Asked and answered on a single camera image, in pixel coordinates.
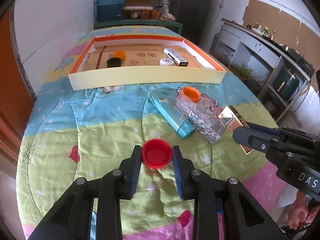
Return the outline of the person's right hand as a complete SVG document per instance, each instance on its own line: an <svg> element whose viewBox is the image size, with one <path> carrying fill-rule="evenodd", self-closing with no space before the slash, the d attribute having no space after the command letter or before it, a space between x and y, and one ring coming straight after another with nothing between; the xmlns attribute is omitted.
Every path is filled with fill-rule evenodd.
<svg viewBox="0 0 320 240"><path fill-rule="evenodd" d="M297 230L303 224L312 223L318 211L319 205L309 210L306 194L298 191L296 200L293 202L293 208L288 216L289 228Z"/></svg>

